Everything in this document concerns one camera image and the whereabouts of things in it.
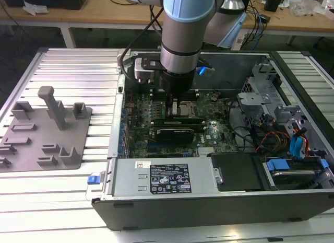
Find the wooden table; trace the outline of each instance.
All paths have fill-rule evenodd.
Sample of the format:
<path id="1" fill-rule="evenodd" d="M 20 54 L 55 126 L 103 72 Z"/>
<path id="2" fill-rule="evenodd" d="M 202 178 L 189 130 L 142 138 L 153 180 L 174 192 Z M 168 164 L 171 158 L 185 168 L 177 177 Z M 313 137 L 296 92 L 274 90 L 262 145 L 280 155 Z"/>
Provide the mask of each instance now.
<path id="1" fill-rule="evenodd" d="M 267 34 L 334 37 L 334 21 L 323 15 L 294 17 L 286 8 L 278 9 L 272 13 L 264 11 L 263 4 L 255 0 L 252 2 L 260 14 L 271 17 L 265 30 Z M 122 6 L 112 3 L 110 0 L 87 0 L 81 10 L 49 9 L 50 13 L 37 16 L 28 14 L 22 8 L 7 7 L 6 9 L 20 25 L 59 27 L 68 48 L 75 47 L 71 28 L 143 29 L 150 21 L 148 6 Z M 163 22 L 163 17 L 162 14 L 159 18 L 160 22 Z M 15 25 L 1 8 L 0 24 Z M 253 25 L 254 19 L 248 17 L 233 49 L 240 49 L 242 39 L 253 28 Z"/>

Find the blue tab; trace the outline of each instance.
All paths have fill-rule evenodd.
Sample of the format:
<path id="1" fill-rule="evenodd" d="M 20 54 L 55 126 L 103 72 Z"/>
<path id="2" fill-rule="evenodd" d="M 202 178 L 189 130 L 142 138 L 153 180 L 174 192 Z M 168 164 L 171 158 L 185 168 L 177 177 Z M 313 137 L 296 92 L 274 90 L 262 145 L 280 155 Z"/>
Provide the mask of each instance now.
<path id="1" fill-rule="evenodd" d="M 324 169 L 327 169 L 329 167 L 327 161 L 324 158 L 322 158 L 320 160 L 320 163 L 321 163 L 321 165 L 323 166 Z"/>
<path id="2" fill-rule="evenodd" d="M 303 147 L 304 140 L 301 137 L 292 136 L 290 142 L 290 153 L 292 156 L 296 157 L 298 161 L 303 160 L 301 157 L 301 149 Z"/>
<path id="3" fill-rule="evenodd" d="M 87 184 L 100 184 L 100 176 L 88 176 Z"/>
<path id="4" fill-rule="evenodd" d="M 267 162 L 267 167 L 269 171 L 280 171 L 280 170 L 289 170 L 290 166 L 288 165 L 288 162 L 285 159 L 277 158 L 277 159 L 271 159 Z"/>

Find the robotic arm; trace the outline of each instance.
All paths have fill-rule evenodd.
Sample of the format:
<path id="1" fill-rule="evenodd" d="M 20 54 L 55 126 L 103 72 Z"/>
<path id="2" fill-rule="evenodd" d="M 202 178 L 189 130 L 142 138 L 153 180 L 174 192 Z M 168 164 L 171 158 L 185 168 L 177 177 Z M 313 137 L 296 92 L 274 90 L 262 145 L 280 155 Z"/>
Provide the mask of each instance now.
<path id="1" fill-rule="evenodd" d="M 203 41 L 230 47 L 246 18 L 242 0 L 132 1 L 163 6 L 166 12 L 160 55 L 166 105 L 190 89 Z"/>

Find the black cable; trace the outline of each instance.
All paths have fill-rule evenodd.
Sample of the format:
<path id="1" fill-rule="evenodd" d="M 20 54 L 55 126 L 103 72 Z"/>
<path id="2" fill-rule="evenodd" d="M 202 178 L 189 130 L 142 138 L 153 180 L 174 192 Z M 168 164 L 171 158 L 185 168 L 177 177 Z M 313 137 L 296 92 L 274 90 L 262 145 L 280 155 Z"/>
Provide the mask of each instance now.
<path id="1" fill-rule="evenodd" d="M 152 15 L 152 18 L 156 17 L 154 12 L 153 12 L 153 9 L 154 9 L 154 5 L 150 5 L 150 11 L 151 11 L 151 15 Z M 162 31 L 162 26 L 161 24 L 159 23 L 158 19 L 155 20 L 155 22 L 157 23 L 157 25 L 159 26 L 159 29 Z"/>
<path id="2" fill-rule="evenodd" d="M 6 64 L 5 62 L 3 62 L 3 61 L 0 60 L 0 63 L 3 64 L 5 67 L 7 67 L 9 70 L 11 70 L 11 71 L 13 71 L 13 72 L 16 73 L 16 70 L 15 70 L 14 68 L 10 67 L 10 66 L 9 66 L 8 64 Z"/>
<path id="3" fill-rule="evenodd" d="M 233 130 L 233 133 L 234 133 L 235 135 L 237 135 L 238 137 L 242 138 L 244 141 L 247 141 L 247 142 L 249 142 L 251 145 L 255 146 L 254 143 L 253 143 L 253 141 L 247 139 L 246 136 L 242 136 L 242 135 L 238 134 L 235 130 Z"/>
<path id="4" fill-rule="evenodd" d="M 34 38 L 32 38 L 25 30 L 24 28 L 19 25 L 15 19 L 13 19 L 13 17 L 8 13 L 8 11 L 6 10 L 6 7 L 4 6 L 3 2 L 0 0 L 0 5 L 2 7 L 2 9 L 5 11 L 6 15 L 27 35 L 27 37 L 29 37 L 29 39 L 39 48 L 40 45 L 35 41 Z"/>
<path id="5" fill-rule="evenodd" d="M 8 93 L 8 92 L 5 92 L 4 90 L 2 90 L 1 88 L 0 88 L 0 92 L 2 92 L 2 93 L 4 93 L 4 94 L 7 94 L 7 95 L 9 95 L 10 93 Z"/>
<path id="6" fill-rule="evenodd" d="M 243 48 L 245 45 L 249 44 L 250 42 L 253 42 L 253 41 L 256 41 L 256 40 L 260 40 L 263 37 L 263 35 L 264 35 L 265 29 L 267 28 L 267 24 L 264 25 L 262 23 L 261 33 L 259 35 L 257 35 L 258 29 L 260 28 L 259 20 L 258 20 L 258 18 L 259 18 L 259 11 L 253 6 L 252 1 L 250 1 L 249 7 L 253 10 L 253 11 L 248 10 L 248 12 L 251 13 L 251 14 L 254 14 L 255 23 L 254 23 L 254 27 L 253 27 L 251 33 L 246 37 L 245 42 L 242 44 L 241 48 Z"/>
<path id="7" fill-rule="evenodd" d="M 119 3 L 119 2 L 116 2 L 114 0 L 110 0 L 111 2 L 113 2 L 114 4 L 118 4 L 118 5 L 136 5 L 136 4 L 139 4 L 139 3 L 136 3 L 136 2 L 130 2 L 127 0 L 127 2 L 129 2 L 128 4 L 123 4 L 123 3 Z"/>
<path id="8" fill-rule="evenodd" d="M 155 20 L 158 19 L 158 17 L 160 17 L 161 13 L 163 12 L 163 8 L 161 8 L 161 10 L 158 12 L 158 14 L 154 17 L 154 19 L 151 20 L 151 22 L 144 28 L 144 30 L 142 30 L 142 32 L 134 39 L 131 41 L 131 43 L 125 48 L 124 52 L 122 53 L 121 57 L 120 57 L 120 67 L 121 67 L 121 71 L 124 74 L 124 76 L 132 81 L 135 81 L 135 79 L 129 77 L 129 75 L 127 74 L 127 72 L 125 71 L 124 68 L 124 64 L 123 64 L 123 59 L 126 55 L 126 53 L 128 52 L 128 50 L 131 48 L 131 46 L 145 33 L 145 31 L 147 31 L 155 22 Z"/>
<path id="9" fill-rule="evenodd" d="M 154 8 L 154 6 L 150 5 L 151 21 L 152 21 L 152 20 L 154 19 L 154 17 L 155 17 L 154 12 L 153 12 L 153 8 Z M 160 23 L 158 22 L 158 20 L 156 20 L 156 23 L 158 24 L 160 30 L 162 31 L 162 27 L 161 27 Z M 159 36 L 162 36 L 161 31 L 159 31 L 159 30 L 155 27 L 154 24 L 152 25 L 152 28 L 153 28 L 153 30 L 154 30 Z"/>

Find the sticker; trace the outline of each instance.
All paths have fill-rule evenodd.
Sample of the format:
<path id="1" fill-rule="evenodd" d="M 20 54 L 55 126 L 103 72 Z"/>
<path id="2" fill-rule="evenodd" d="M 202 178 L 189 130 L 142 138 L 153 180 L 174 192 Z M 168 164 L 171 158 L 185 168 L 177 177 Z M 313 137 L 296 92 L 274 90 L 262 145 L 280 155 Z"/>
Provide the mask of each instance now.
<path id="1" fill-rule="evenodd" d="M 192 192 L 188 164 L 151 165 L 150 178 L 150 191 L 152 194 Z"/>
<path id="2" fill-rule="evenodd" d="M 151 161 L 136 161 L 135 168 L 150 168 Z"/>

